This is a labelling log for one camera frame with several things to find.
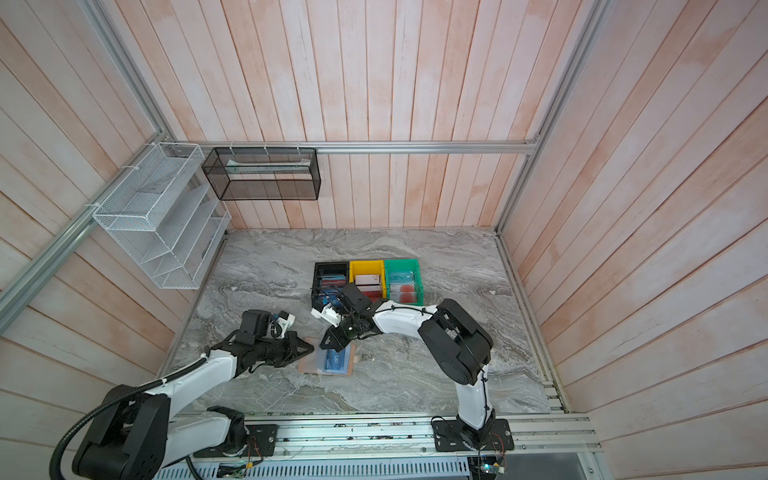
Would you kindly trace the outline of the blue VIP card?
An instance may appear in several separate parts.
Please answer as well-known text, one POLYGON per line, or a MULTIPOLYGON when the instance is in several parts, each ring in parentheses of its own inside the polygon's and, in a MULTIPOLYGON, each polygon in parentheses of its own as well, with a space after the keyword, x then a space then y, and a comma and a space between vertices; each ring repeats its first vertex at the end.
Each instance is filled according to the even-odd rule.
POLYGON ((346 375, 350 365, 350 349, 340 353, 326 351, 323 371, 328 374, 346 375))

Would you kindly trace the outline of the tan leather card holder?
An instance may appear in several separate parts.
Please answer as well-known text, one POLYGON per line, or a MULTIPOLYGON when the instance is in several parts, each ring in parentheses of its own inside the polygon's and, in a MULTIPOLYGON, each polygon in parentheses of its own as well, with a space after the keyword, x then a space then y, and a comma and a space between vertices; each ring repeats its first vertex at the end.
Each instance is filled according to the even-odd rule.
POLYGON ((353 373, 355 363, 355 345, 348 345, 343 351, 320 348, 320 340, 306 338, 305 341, 314 347, 314 351, 299 360, 298 371, 310 375, 349 376, 353 373))

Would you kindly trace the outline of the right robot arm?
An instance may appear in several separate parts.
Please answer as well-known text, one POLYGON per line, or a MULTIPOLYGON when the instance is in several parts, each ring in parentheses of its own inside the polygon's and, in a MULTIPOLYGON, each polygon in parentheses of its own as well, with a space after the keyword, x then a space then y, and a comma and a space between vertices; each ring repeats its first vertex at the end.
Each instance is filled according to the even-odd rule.
POLYGON ((320 348, 340 352, 353 340, 398 334, 422 340, 441 371, 456 386, 454 420, 433 426, 437 440, 458 441, 481 450, 492 433, 496 415, 487 388, 494 343, 490 334, 456 301, 419 306, 390 299, 371 300, 354 284, 344 286, 338 301, 313 304, 311 314, 325 320, 320 348))

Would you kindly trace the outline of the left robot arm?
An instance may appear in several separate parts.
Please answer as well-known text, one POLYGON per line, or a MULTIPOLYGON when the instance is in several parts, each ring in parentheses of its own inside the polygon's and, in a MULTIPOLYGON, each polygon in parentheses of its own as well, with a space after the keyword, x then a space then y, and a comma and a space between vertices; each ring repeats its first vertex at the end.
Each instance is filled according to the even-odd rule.
POLYGON ((211 407, 197 417, 178 413, 213 388, 261 366, 282 368, 313 352, 291 330, 294 318, 281 311, 247 310, 239 328, 205 348, 194 362, 137 387, 119 385, 61 438, 48 474, 63 478, 65 450, 85 435, 72 471, 87 479, 151 479, 163 467, 190 463, 195 453, 214 449, 239 456, 253 446, 243 413, 211 407))

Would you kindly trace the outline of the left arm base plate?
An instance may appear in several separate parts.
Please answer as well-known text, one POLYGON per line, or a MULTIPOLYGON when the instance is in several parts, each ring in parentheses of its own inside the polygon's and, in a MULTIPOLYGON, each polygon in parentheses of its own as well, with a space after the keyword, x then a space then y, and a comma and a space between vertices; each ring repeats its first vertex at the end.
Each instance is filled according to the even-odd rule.
POLYGON ((229 427, 223 443, 207 447, 193 454, 194 458, 271 457, 277 440, 277 424, 238 424, 229 427))

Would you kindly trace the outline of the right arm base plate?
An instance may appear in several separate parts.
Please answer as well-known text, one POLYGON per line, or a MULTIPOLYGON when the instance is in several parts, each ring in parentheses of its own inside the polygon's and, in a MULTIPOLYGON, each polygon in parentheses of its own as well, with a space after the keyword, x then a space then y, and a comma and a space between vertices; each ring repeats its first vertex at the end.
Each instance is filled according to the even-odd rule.
POLYGON ((491 418, 480 430, 460 419, 435 416, 430 420, 435 449, 438 452, 483 451, 506 452, 515 449, 512 431, 505 419, 491 418))

